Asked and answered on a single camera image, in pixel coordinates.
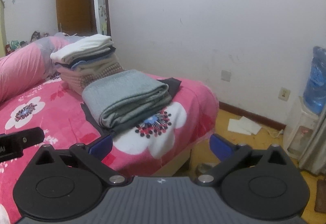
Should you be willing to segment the wall power socket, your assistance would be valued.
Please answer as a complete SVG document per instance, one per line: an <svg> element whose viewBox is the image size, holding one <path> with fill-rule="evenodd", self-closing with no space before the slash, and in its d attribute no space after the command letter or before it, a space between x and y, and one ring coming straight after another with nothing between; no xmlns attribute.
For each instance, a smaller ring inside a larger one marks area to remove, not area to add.
<svg viewBox="0 0 326 224"><path fill-rule="evenodd" d="M279 91L278 98L284 102L287 102L289 100L291 91L289 89L286 89L284 87L281 87Z"/></svg>

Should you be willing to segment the brown wooden door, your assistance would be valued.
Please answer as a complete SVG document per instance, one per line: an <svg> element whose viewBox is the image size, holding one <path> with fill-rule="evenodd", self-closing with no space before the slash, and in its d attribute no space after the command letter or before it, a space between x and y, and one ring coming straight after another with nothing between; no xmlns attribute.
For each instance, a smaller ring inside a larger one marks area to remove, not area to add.
<svg viewBox="0 0 326 224"><path fill-rule="evenodd" d="M92 31L89 0L56 0L58 30L69 35Z"/></svg>

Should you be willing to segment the white papers on floor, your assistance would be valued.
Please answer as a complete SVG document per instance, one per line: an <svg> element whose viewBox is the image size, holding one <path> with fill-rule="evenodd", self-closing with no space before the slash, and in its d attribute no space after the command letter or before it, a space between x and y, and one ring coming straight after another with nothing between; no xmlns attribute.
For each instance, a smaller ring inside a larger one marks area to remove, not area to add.
<svg viewBox="0 0 326 224"><path fill-rule="evenodd" d="M237 119L229 119L228 131L235 132L244 135L256 135L260 130L261 126L256 122L246 118L241 117Z"/></svg>

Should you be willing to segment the black folded garment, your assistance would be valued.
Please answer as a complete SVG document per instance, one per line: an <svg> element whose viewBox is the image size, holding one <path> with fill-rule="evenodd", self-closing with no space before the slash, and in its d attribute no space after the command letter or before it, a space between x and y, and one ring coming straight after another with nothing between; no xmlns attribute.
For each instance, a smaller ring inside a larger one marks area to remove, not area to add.
<svg viewBox="0 0 326 224"><path fill-rule="evenodd" d="M175 95L178 93L178 90L181 85L181 81L175 78L167 78L167 79L159 79L159 82L167 84L168 85L168 93L173 99Z"/></svg>

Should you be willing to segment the pink grey duvet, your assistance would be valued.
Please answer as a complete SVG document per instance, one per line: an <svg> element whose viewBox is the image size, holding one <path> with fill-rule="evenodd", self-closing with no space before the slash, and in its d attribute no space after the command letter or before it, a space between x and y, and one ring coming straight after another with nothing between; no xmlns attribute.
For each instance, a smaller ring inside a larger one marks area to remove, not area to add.
<svg viewBox="0 0 326 224"><path fill-rule="evenodd" d="M42 83L56 72L50 55L82 39L57 33L1 58L1 103Z"/></svg>

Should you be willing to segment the stack of folded clothes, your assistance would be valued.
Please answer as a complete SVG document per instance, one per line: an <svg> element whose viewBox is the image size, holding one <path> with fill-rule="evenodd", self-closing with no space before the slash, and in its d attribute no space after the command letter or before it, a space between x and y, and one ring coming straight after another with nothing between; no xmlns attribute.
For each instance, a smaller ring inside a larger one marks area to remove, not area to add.
<svg viewBox="0 0 326 224"><path fill-rule="evenodd" d="M81 94L92 82L124 71L110 36L78 37L50 55L68 86Z"/></svg>

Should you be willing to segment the white water dispenser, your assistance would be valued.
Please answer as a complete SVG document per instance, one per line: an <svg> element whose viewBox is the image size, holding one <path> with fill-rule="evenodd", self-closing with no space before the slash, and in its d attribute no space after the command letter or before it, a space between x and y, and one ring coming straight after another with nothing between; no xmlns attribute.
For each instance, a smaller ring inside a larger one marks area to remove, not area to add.
<svg viewBox="0 0 326 224"><path fill-rule="evenodd" d="M294 158L299 159L306 148L317 125L319 116L311 112L299 96L288 115L283 133L283 149Z"/></svg>

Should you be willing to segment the grey sweater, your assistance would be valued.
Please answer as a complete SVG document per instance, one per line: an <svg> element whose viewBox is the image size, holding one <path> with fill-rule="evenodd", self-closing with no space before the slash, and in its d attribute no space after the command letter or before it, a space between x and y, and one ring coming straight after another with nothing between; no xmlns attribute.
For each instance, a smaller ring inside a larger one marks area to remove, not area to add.
<svg viewBox="0 0 326 224"><path fill-rule="evenodd" d="M100 127L113 129L168 105L169 85L137 71L127 70L92 82L82 99Z"/></svg>

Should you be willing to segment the pink floral bed blanket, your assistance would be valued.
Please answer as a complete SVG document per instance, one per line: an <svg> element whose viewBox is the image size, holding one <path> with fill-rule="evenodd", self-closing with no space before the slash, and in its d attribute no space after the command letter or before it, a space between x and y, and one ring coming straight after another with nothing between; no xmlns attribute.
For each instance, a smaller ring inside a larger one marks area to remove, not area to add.
<svg viewBox="0 0 326 224"><path fill-rule="evenodd" d="M40 127L44 143L56 149L89 144L99 132L86 120L81 103L62 79L49 79L1 105L1 133ZM218 110L217 97L206 85L183 79L170 105L114 139L103 163L126 176L151 176L208 138Z"/></svg>

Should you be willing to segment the blue water bottle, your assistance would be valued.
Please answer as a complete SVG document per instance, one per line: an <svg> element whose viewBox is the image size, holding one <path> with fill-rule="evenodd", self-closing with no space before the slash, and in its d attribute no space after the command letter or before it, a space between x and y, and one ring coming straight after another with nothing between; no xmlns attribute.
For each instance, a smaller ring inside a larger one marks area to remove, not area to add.
<svg viewBox="0 0 326 224"><path fill-rule="evenodd" d="M315 46L303 101L306 107L319 115L325 106L325 48Z"/></svg>

